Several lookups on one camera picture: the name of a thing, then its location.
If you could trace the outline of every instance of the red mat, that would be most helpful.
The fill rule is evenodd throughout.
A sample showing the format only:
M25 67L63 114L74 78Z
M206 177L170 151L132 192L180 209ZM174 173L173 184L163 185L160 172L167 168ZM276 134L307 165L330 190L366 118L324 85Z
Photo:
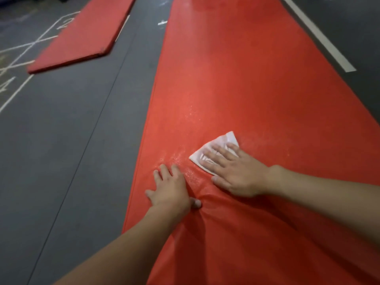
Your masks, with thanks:
M134 0L91 0L28 67L34 74L108 54Z
M174 0L123 232L153 170L179 164L203 202L169 237L149 284L378 284L380 256L275 197L237 200L188 157L233 130L267 165L380 185L380 128L279 0Z

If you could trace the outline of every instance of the white cloth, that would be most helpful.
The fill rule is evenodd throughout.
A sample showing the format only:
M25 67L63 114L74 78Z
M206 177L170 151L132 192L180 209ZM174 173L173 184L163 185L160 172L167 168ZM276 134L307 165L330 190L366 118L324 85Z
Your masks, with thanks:
M198 151L196 151L193 155L191 155L191 156L189 157L189 159L192 160L192 162L194 162L195 164L197 164L199 167L201 167L201 168L202 168L203 170L205 170L206 172L208 172L208 173L210 173L210 174L212 174L212 175L216 175L216 174L214 174L214 173L208 171L205 167L203 167L203 166L199 163L199 161L200 161L200 160L204 160L204 161L206 161L206 162L210 162L210 163L212 163L212 164L215 164L214 161L212 161L210 158L206 157L206 156L203 154L203 150L204 150L205 148L207 148L207 149L209 149L211 152L214 152L214 153L216 153L216 154L218 154L218 155L221 156L220 153L216 152L213 148L211 148L211 145L213 145L213 144L217 144L217 145L221 146L222 148L224 148L224 149L230 151L230 152L231 152L232 154L234 154L235 156L237 156L236 153L235 153L232 149L227 148L227 143L228 143L228 142L233 143L233 144L239 146L239 144L238 144L238 142L237 142L237 140L236 140L236 138L235 138L234 132L231 131L231 132L228 132L228 133L225 134L225 135L219 136L219 137L216 138L215 140L212 140L212 141L210 141L210 142L204 144L204 145L203 145Z

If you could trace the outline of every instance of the hand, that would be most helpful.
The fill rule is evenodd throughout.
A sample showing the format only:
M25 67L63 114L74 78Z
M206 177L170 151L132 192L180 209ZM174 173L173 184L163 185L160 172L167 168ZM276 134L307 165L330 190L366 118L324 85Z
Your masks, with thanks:
M170 174L168 168L160 165L161 176L157 170L153 172L156 182L156 191L146 190L145 195L149 198L153 207L165 207L170 210L178 222L188 214L190 208L200 208L202 202L189 197L186 190L185 177L176 165L172 165Z
M237 156L218 145L212 145L211 147L222 156L210 150L205 150L203 153L216 164L203 160L199 163L207 170L218 175L211 178L216 186L231 192L233 195L242 197L253 197L269 192L269 167L251 157L233 143L227 143L227 147L232 149Z

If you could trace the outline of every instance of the person's left hand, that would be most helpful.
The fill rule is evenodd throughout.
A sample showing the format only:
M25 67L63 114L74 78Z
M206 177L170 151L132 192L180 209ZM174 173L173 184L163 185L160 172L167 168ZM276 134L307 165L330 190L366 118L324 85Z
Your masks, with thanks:
M185 177L176 165L172 165L170 174L168 168L160 165L161 176L157 170L153 172L156 182L156 191L146 190L145 195L149 198L152 206L163 206L176 215L178 221L188 214L190 208L200 208L200 200L189 197L186 190Z

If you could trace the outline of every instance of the person's left arm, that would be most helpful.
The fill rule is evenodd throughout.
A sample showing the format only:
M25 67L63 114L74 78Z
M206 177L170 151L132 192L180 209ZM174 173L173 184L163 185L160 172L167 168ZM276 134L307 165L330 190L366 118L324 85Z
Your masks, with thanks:
M65 275L55 285L145 284L175 226L201 201L190 198L176 165L154 171L156 191L147 190L152 207L133 228Z

